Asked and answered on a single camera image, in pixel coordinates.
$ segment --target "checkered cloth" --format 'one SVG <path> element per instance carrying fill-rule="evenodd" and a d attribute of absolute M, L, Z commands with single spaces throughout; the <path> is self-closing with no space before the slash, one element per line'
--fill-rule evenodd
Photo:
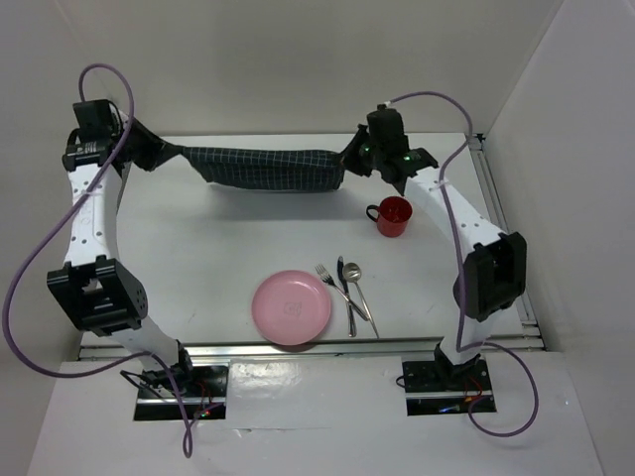
<path fill-rule="evenodd" d="M 210 182 L 278 191 L 336 190 L 344 180 L 338 153 L 183 147 L 181 154 Z"/>

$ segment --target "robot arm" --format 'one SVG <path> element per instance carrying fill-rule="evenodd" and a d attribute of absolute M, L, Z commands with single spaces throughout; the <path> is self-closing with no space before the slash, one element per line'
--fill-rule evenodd
<path fill-rule="evenodd" d="M 425 149 L 410 149 L 402 117 L 395 109 L 380 104 L 367 115 L 367 121 L 368 126 L 358 126 L 341 162 L 359 176 L 379 171 L 384 181 L 419 205 L 452 241 L 437 161 Z M 454 319 L 451 334 L 435 351 L 440 371 L 451 379 L 473 365 L 480 351 L 474 346 L 457 352 L 457 339 L 462 346 L 485 341 L 502 310 L 525 291 L 527 243 L 519 233 L 507 235 L 483 218 L 447 180 L 444 188 L 457 223 L 466 276 L 462 334 Z M 453 294 L 458 301 L 457 282 Z"/>
<path fill-rule="evenodd" d="M 71 133 L 63 156 L 73 203 L 86 193 L 101 167 L 108 170 L 74 217 L 63 267 L 49 272 L 48 287 L 77 329 L 108 336 L 131 353 L 157 355 L 177 382 L 184 384 L 191 372 L 190 357 L 179 341 L 163 333 L 150 318 L 143 285 L 121 264 L 117 248 L 116 217 L 124 170 L 137 157 L 143 158 L 144 168 L 152 169 L 166 156 L 165 148 L 161 139 L 136 123 L 132 146 L 116 163 L 104 166 L 122 124 L 117 124 L 108 101 L 78 103 L 73 109 L 79 128 Z M 140 150 L 148 155 L 138 156 Z M 155 359 L 140 360 L 149 384 L 170 387 Z"/>
<path fill-rule="evenodd" d="M 452 204 L 467 274 L 467 319 L 461 341 L 463 345 L 484 342 L 503 309 L 525 290 L 527 245 L 519 233 L 507 235 L 487 221 L 447 180 L 444 186 Z M 408 178 L 405 196 L 432 218 L 448 240 L 453 240 L 438 169 L 428 167 Z M 453 291 L 458 300 L 457 283 Z M 450 335 L 441 342 L 440 349 L 452 366 L 462 366 L 476 358 L 480 349 L 456 352 L 458 319 L 451 322 Z"/>

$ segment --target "white table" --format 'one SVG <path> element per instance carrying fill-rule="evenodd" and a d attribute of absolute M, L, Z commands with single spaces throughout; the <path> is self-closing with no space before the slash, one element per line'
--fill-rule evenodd
<path fill-rule="evenodd" d="M 199 424 L 190 460 L 182 422 L 132 420 L 136 391 L 115 370 L 58 380 L 29 476 L 601 476 L 563 356 L 522 357 L 541 409 L 526 433 L 508 439 L 479 433 L 466 415 L 406 416 L 398 357 L 235 363 L 227 419 Z M 498 413 L 476 417 L 498 431 L 518 427 L 531 412 L 526 377 L 505 354 L 487 361 Z"/>
<path fill-rule="evenodd" d="M 350 135 L 168 138 L 188 146 L 339 151 Z M 464 140 L 461 134 L 412 134 L 440 162 Z M 457 189 L 488 216 L 469 151 L 449 168 Z M 335 276 L 337 257 L 354 261 L 382 338 L 441 338 L 457 318 L 451 295 L 456 278 L 452 246 L 415 209 L 406 233 L 381 236 L 365 216 L 370 203 L 397 194 L 374 175 L 347 173 L 340 190 L 275 193 L 209 185 L 183 158 L 151 174 L 133 168 L 118 219 L 121 260 L 144 284 L 150 315 L 183 343 L 262 342 L 251 320 L 258 285 L 281 270 L 312 272 L 323 263 Z M 348 340 L 343 300 L 332 293 L 333 311 L 321 340 Z M 358 320 L 359 338 L 373 338 Z M 521 335 L 516 307 L 496 335 Z M 111 344 L 85 334 L 84 346 Z"/>

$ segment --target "cable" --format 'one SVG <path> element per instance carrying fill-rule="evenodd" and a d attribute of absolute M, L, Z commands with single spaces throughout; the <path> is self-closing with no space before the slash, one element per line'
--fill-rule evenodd
<path fill-rule="evenodd" d="M 127 370 L 122 370 L 119 372 L 119 375 L 121 375 L 130 385 L 132 385 L 134 388 L 143 391 L 143 392 L 150 392 L 152 395 L 154 395 L 155 397 L 157 397 L 160 400 L 163 400 L 164 398 L 161 396 L 161 394 L 159 392 L 157 392 L 155 389 L 153 389 L 152 387 L 150 387 L 149 385 L 143 385 L 141 382 L 143 382 L 143 377 L 141 377 L 141 375 L 139 374 L 135 374 L 133 372 L 128 372 Z M 137 377 L 139 379 L 139 382 L 135 382 L 132 378 L 133 377 Z"/>
<path fill-rule="evenodd" d="M 92 182 L 86 188 L 86 193 L 84 193 L 77 200 L 77 202 L 68 210 L 68 212 L 52 228 L 52 230 L 42 239 L 42 241 L 38 243 L 38 245 L 36 245 L 34 250 L 27 256 L 27 258 L 25 258 L 24 262 L 18 267 L 18 270 L 16 271 L 15 275 L 13 276 L 11 280 L 11 283 L 9 284 L 9 288 L 7 289 L 7 293 L 4 298 L 4 303 L 2 305 L 2 333 L 4 335 L 5 340 L 7 341 L 7 345 L 9 346 L 9 349 L 18 358 L 18 360 L 20 360 L 20 362 L 22 362 L 24 365 L 29 367 L 31 370 L 38 372 L 39 374 L 46 375 L 48 377 L 54 377 L 57 379 L 78 379 L 81 377 L 88 377 L 90 375 L 96 375 L 106 370 L 112 369 L 113 367 L 121 365 L 124 362 L 128 362 L 129 360 L 132 360 L 132 359 L 145 357 L 145 356 L 152 357 L 166 372 L 166 375 L 168 376 L 168 380 L 170 381 L 170 385 L 174 391 L 175 397 L 177 399 L 177 404 L 179 405 L 181 417 L 184 421 L 184 425 L 186 426 L 186 432 L 183 436 L 183 453 L 186 458 L 190 458 L 193 452 L 193 443 L 192 443 L 192 436 L 191 436 L 191 427 L 193 423 L 190 423 L 190 421 L 188 420 L 188 414 L 186 413 L 186 408 L 183 402 L 183 398 L 181 397 L 181 394 L 179 392 L 179 386 L 177 385 L 177 382 L 175 381 L 174 375 L 170 371 L 170 367 L 168 367 L 168 365 L 161 358 L 159 358 L 158 356 L 150 352 L 137 352 L 127 357 L 123 357 L 119 360 L 111 362 L 107 365 L 104 365 L 103 367 L 100 367 L 98 369 L 93 369 L 86 372 L 77 372 L 74 374 L 66 374 L 62 372 L 56 372 L 53 370 L 45 369 L 44 367 L 41 367 L 40 365 L 33 362 L 26 354 L 22 352 L 20 347 L 18 347 L 18 344 L 16 343 L 15 339 L 13 338 L 13 335 L 11 334 L 11 327 L 10 327 L 11 302 L 13 301 L 13 297 L 15 295 L 16 289 L 18 288 L 18 285 L 20 284 L 20 281 L 22 280 L 22 277 L 24 276 L 29 266 L 31 266 L 31 263 L 33 263 L 33 261 L 36 259 L 36 257 L 51 242 L 51 240 L 53 240 L 53 238 L 58 233 L 60 233 L 62 228 L 64 228 L 64 226 L 75 216 L 75 214 L 79 211 L 79 209 L 88 200 L 89 194 L 92 191 L 94 191 L 97 185 L 101 182 L 101 179 L 106 173 L 108 167 L 117 158 L 117 155 L 123 148 L 126 140 L 128 139 L 128 136 L 130 135 L 130 130 L 132 129 L 132 123 L 133 123 L 134 112 L 135 112 L 135 102 L 132 95 L 132 88 L 130 87 L 130 84 L 128 83 L 126 78 L 123 76 L 123 74 L 119 72 L 119 70 L 116 69 L 114 66 L 111 66 L 110 64 L 106 64 L 102 62 L 97 62 L 85 67 L 83 71 L 81 72 L 81 74 L 79 75 L 79 83 L 78 83 L 79 97 L 81 98 L 82 101 L 85 100 L 85 96 L 83 93 L 84 78 L 89 71 L 96 68 L 103 68 L 103 69 L 108 69 L 109 71 L 112 71 L 114 74 L 117 75 L 117 77 L 119 77 L 119 79 L 123 83 L 126 89 L 126 93 L 128 95 L 128 103 L 129 103 L 128 123 L 124 127 L 121 137 L 117 141 L 115 148 L 112 150 L 112 152 L 106 159 L 106 162 L 101 167 L 101 169 L 99 170 L 97 175 L 94 177 Z"/>
<path fill-rule="evenodd" d="M 451 97 L 449 97 L 446 94 L 443 94 L 441 92 L 436 92 L 436 91 L 417 91 L 417 92 L 411 92 L 409 94 L 404 94 L 403 96 L 398 96 L 390 101 L 388 101 L 386 103 L 386 105 L 390 105 L 393 104 L 395 102 L 399 102 L 399 101 L 403 101 L 404 99 L 408 99 L 411 97 L 416 97 L 416 96 L 434 96 L 434 97 L 438 97 L 440 99 L 443 99 L 447 102 L 449 102 L 450 104 L 452 104 L 453 106 L 455 106 L 463 115 L 463 117 L 465 118 L 465 122 L 467 123 L 467 135 L 465 138 L 465 142 L 463 142 L 463 144 L 461 144 L 461 146 L 456 149 L 446 160 L 445 162 L 441 165 L 441 169 L 439 171 L 439 183 L 440 183 L 440 188 L 441 188 L 441 193 L 442 196 L 444 198 L 444 205 L 445 205 L 445 209 L 447 210 L 447 216 L 449 218 L 449 226 L 451 228 L 452 231 L 452 241 L 454 242 L 454 252 L 456 254 L 456 263 L 458 265 L 458 331 L 456 333 L 456 352 L 460 353 L 460 352 L 464 352 L 465 350 L 469 350 L 472 349 L 474 347 L 480 347 L 483 345 L 487 345 L 489 347 L 494 347 L 496 349 L 502 350 L 503 352 L 506 352 L 507 354 L 511 355 L 519 364 L 520 366 L 523 368 L 523 370 L 525 371 L 525 373 L 527 374 L 527 377 L 529 378 L 529 382 L 532 386 L 532 393 L 534 396 L 534 409 L 532 411 L 531 416 L 529 417 L 529 419 L 527 420 L 527 422 L 525 424 L 523 424 L 520 428 L 514 430 L 514 431 L 509 431 L 509 432 L 495 432 L 495 431 L 491 431 L 487 428 L 484 428 L 483 426 L 481 426 L 478 422 L 476 422 L 476 420 L 474 419 L 474 415 L 472 414 L 472 409 L 474 408 L 474 405 L 476 405 L 478 402 L 480 402 L 482 400 L 478 399 L 473 401 L 468 409 L 467 409 L 467 414 L 469 415 L 469 419 L 472 421 L 472 423 L 474 423 L 474 425 L 480 429 L 481 431 L 483 431 L 486 434 L 489 434 L 490 436 L 497 436 L 500 438 L 506 438 L 509 436 L 515 436 L 517 434 L 522 433 L 523 431 L 525 431 L 527 428 L 529 428 L 534 421 L 536 420 L 536 416 L 538 415 L 538 407 L 540 405 L 540 399 L 538 396 L 538 388 L 536 387 L 536 381 L 534 380 L 534 376 L 532 375 L 531 371 L 529 370 L 529 367 L 527 367 L 527 365 L 525 364 L 525 362 L 523 362 L 523 360 L 512 350 L 503 347 L 502 345 L 496 344 L 494 342 L 490 342 L 490 341 L 484 341 L 484 342 L 472 342 L 471 344 L 467 344 L 462 346 L 461 345 L 461 341 L 463 338 L 463 329 L 465 328 L 465 304 L 466 304 L 466 284 L 465 284 L 465 271 L 463 269 L 463 256 L 460 250 L 460 236 L 458 234 L 458 226 L 456 224 L 456 218 L 454 217 L 454 210 L 452 209 L 452 205 L 449 201 L 449 196 L 447 195 L 447 190 L 445 189 L 445 170 L 447 169 L 447 166 L 449 166 L 449 164 L 463 151 L 463 149 L 465 149 L 468 145 L 468 141 L 469 138 L 472 136 L 473 134 L 473 124 L 472 124 L 472 119 L 469 116 L 469 113 L 467 112 L 467 110 L 460 105 L 456 100 L 452 99 Z"/>

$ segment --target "purple cable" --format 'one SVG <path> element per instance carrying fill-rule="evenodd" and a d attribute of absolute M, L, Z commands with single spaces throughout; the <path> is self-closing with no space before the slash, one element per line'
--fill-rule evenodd
<path fill-rule="evenodd" d="M 96 68 L 108 69 L 112 71 L 113 73 L 115 73 L 119 77 L 119 79 L 121 79 L 121 82 L 126 88 L 126 93 L 128 94 L 128 102 L 129 102 L 129 108 L 130 108 L 128 112 L 128 123 L 124 127 L 123 133 L 121 134 L 121 137 L 119 138 L 119 141 L 117 142 L 117 145 L 115 146 L 113 151 L 110 153 L 110 156 L 108 156 L 108 159 L 104 163 L 103 167 L 99 170 L 99 172 L 97 173 L 95 178 L 92 180 L 90 185 L 86 188 L 86 192 L 77 200 L 77 202 L 70 208 L 70 210 L 62 217 L 60 222 L 53 227 L 53 229 L 43 238 L 43 240 L 35 247 L 35 249 L 29 254 L 29 256 L 27 256 L 24 262 L 18 267 L 18 270 L 16 271 L 13 279 L 11 280 L 11 283 L 9 284 L 9 289 L 7 290 L 7 294 L 5 295 L 4 303 L 2 305 L 2 333 L 4 334 L 4 338 L 7 341 L 7 344 L 9 345 L 9 349 L 11 349 L 11 352 L 14 353 L 14 355 L 20 360 L 20 362 L 22 362 L 24 365 L 29 367 L 31 370 L 34 370 L 48 377 L 54 377 L 57 379 L 78 379 L 81 377 L 88 377 L 90 375 L 99 374 L 106 370 L 112 369 L 113 367 L 121 365 L 124 362 L 128 362 L 129 360 L 136 359 L 138 357 L 143 357 L 143 356 L 152 357 L 166 371 L 168 380 L 170 380 L 170 385 L 172 386 L 174 390 L 174 394 L 177 399 L 177 403 L 179 405 L 179 410 L 181 412 L 181 417 L 183 418 L 184 424 L 186 426 L 186 432 L 183 437 L 183 453 L 186 456 L 186 458 L 190 458 L 193 451 L 193 444 L 192 444 L 192 437 L 191 437 L 191 424 L 188 421 L 188 414 L 186 413 L 186 408 L 183 402 L 183 398 L 181 397 L 181 394 L 179 393 L 179 387 L 177 385 L 177 382 L 175 381 L 174 375 L 170 371 L 170 368 L 168 367 L 168 365 L 166 365 L 166 363 L 161 358 L 159 358 L 158 356 L 150 352 L 137 352 L 127 357 L 123 357 L 119 360 L 111 362 L 107 365 L 104 365 L 103 367 L 100 367 L 98 369 L 89 370 L 86 372 L 78 372 L 76 374 L 65 374 L 65 373 L 45 369 L 44 367 L 41 367 L 35 362 L 33 362 L 31 359 L 29 359 L 29 357 L 27 357 L 24 354 L 24 352 L 22 352 L 22 350 L 20 350 L 20 348 L 18 347 L 18 344 L 13 338 L 13 335 L 11 334 L 11 327 L 10 327 L 11 302 L 13 300 L 13 296 L 16 292 L 16 289 L 18 288 L 18 285 L 20 284 L 20 280 L 22 280 L 22 277 L 24 276 L 29 266 L 31 266 L 31 263 L 33 263 L 33 260 L 35 260 L 36 257 L 42 252 L 42 250 L 51 242 L 51 240 L 53 240 L 53 238 L 58 233 L 60 233 L 62 228 L 64 228 L 64 226 L 75 216 L 75 214 L 79 211 L 81 206 L 86 202 L 86 200 L 89 197 L 89 194 L 101 182 L 101 179 L 103 178 L 103 175 L 106 173 L 108 166 L 110 166 L 114 162 L 114 160 L 117 158 L 117 155 L 123 148 L 123 145 L 125 144 L 126 139 L 128 139 L 128 136 L 130 135 L 130 130 L 132 128 L 132 122 L 133 122 L 134 113 L 135 113 L 135 102 L 132 95 L 132 88 L 130 87 L 130 84 L 128 83 L 126 78 L 123 76 L 123 74 L 119 72 L 118 69 L 111 66 L 110 64 L 105 64 L 102 62 L 97 62 L 97 63 L 88 65 L 79 75 L 79 85 L 78 85 L 79 97 L 81 98 L 82 101 L 85 100 L 84 93 L 83 93 L 84 77 L 89 71 Z"/>
<path fill-rule="evenodd" d="M 452 99 L 446 94 L 443 94 L 442 92 L 435 92 L 435 91 L 411 92 L 409 94 L 404 94 L 403 96 L 396 97 L 389 102 L 395 103 L 395 102 L 399 102 L 404 99 L 408 99 L 410 97 L 416 97 L 416 96 L 434 96 L 434 97 L 439 97 L 451 103 L 463 114 L 463 117 L 465 118 L 465 121 L 467 122 L 467 137 L 465 139 L 465 142 L 463 142 L 463 144 L 461 144 L 461 146 L 458 149 L 456 149 L 445 160 L 445 162 L 441 165 L 441 169 L 439 171 L 439 183 L 441 184 L 441 193 L 444 198 L 445 209 L 447 210 L 447 216 L 449 218 L 449 226 L 452 230 L 452 241 L 454 242 L 454 252 L 456 254 L 456 262 L 458 264 L 458 309 L 459 311 L 458 311 L 458 331 L 456 333 L 456 352 L 460 353 L 460 352 L 464 352 L 465 350 L 472 349 L 474 347 L 487 345 L 489 347 L 494 347 L 496 349 L 502 350 L 503 352 L 506 352 L 507 354 L 511 355 L 523 368 L 532 386 L 532 392 L 534 396 L 534 409 L 532 411 L 531 416 L 527 420 L 527 422 L 523 424 L 520 428 L 515 429 L 514 431 L 509 431 L 509 432 L 495 432 L 481 426 L 481 424 L 474 419 L 473 409 L 474 409 L 474 406 L 482 400 L 482 398 L 474 400 L 467 408 L 467 414 L 469 415 L 469 419 L 482 432 L 489 434 L 490 436 L 497 436 L 500 438 L 515 436 L 517 434 L 522 433 L 527 428 L 529 428 L 534 423 L 534 421 L 536 420 L 536 416 L 538 415 L 538 407 L 540 403 L 539 396 L 538 396 L 538 387 L 536 386 L 536 381 L 534 380 L 534 376 L 529 370 L 529 367 L 527 367 L 527 364 L 525 364 L 525 362 L 523 362 L 523 360 L 515 352 L 513 352 L 512 350 L 506 347 L 503 347 L 500 344 L 496 344 L 494 342 L 489 342 L 489 341 L 472 342 L 464 346 L 461 345 L 461 342 L 463 339 L 463 330 L 465 328 L 465 303 L 467 301 L 466 294 L 465 294 L 465 290 L 466 290 L 465 271 L 463 269 L 463 256 L 460 250 L 460 236 L 458 234 L 458 226 L 456 225 L 454 210 L 452 209 L 451 202 L 449 201 L 449 196 L 447 195 L 447 190 L 445 189 L 445 170 L 447 169 L 447 166 L 449 166 L 449 164 L 463 151 L 463 149 L 467 147 L 469 138 L 472 136 L 472 133 L 473 133 L 472 119 L 469 116 L 469 113 L 467 112 L 467 110 L 463 106 L 461 106 L 456 100 Z"/>

